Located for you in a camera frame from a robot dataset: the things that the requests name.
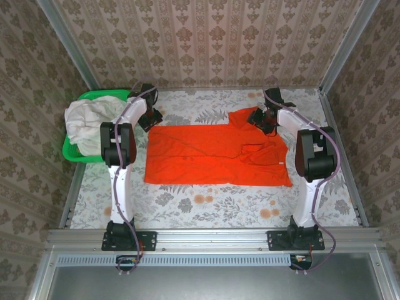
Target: green basket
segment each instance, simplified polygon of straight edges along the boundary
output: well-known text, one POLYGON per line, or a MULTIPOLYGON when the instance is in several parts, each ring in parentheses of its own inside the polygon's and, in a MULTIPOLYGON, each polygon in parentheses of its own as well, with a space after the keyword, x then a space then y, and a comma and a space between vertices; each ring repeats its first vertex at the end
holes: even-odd
MULTIPOLYGON (((110 90, 105 90, 105 91, 91 91, 91 92, 85 92, 82 94, 78 100, 80 99, 89 99, 93 100, 98 97, 103 97, 103 96, 114 96, 122 101, 127 100, 129 91, 126 89, 110 89, 110 90)), ((79 150, 77 145, 71 145, 69 142, 68 136, 65 137, 64 145, 62 146, 62 155, 69 161, 76 161, 80 163, 101 163, 104 160, 101 158, 101 156, 83 156, 79 150)))

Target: white cloth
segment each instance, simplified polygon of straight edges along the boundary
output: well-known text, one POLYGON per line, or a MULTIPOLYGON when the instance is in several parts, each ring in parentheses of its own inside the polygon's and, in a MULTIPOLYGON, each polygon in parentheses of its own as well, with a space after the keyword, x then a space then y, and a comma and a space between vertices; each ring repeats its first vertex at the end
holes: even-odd
POLYGON ((112 96, 72 102, 64 114, 70 143, 77 144, 82 155, 101 155, 100 125, 113 120, 125 105, 124 101, 112 96))

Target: wall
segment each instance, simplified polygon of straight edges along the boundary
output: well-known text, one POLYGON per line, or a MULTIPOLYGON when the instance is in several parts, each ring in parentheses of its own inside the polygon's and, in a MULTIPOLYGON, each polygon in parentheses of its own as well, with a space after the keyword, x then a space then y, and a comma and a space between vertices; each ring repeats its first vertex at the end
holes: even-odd
POLYGON ((102 88, 318 86, 361 0, 56 0, 102 88))
POLYGON ((400 1, 381 1, 328 94, 369 222, 400 278, 400 1))
POLYGON ((74 165, 64 109, 87 87, 35 1, 0 1, 0 298, 22 299, 74 165))

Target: orange cloth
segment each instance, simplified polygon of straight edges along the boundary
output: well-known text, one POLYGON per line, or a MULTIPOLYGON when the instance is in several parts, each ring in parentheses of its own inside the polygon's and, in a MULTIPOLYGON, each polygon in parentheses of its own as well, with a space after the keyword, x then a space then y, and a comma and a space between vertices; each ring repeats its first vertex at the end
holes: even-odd
POLYGON ((292 186, 281 137, 247 123, 255 109, 230 112, 229 124, 152 128, 144 182, 292 186))

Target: floral tablecloth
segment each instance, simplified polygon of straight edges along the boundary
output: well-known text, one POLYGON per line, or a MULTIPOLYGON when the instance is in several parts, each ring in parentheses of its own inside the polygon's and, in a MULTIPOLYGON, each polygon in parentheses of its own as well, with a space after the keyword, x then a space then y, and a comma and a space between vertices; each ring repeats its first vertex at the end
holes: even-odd
MULTIPOLYGON (((326 125, 316 89, 283 89, 282 98, 293 102, 306 117, 326 125)), ((263 107, 260 90, 160 92, 156 108, 160 126, 225 124, 228 112, 263 107)), ((218 185, 157 185, 143 182, 148 135, 134 128, 137 158, 131 176, 132 206, 137 228, 267 228, 286 227, 299 195, 294 167, 295 140, 284 128, 278 133, 289 151, 287 169, 293 187, 218 185)), ((111 213, 111 184, 105 164, 88 164, 84 173, 71 228, 105 228, 111 213)), ((340 172, 327 184, 318 219, 325 226, 357 226, 349 192, 340 172)))

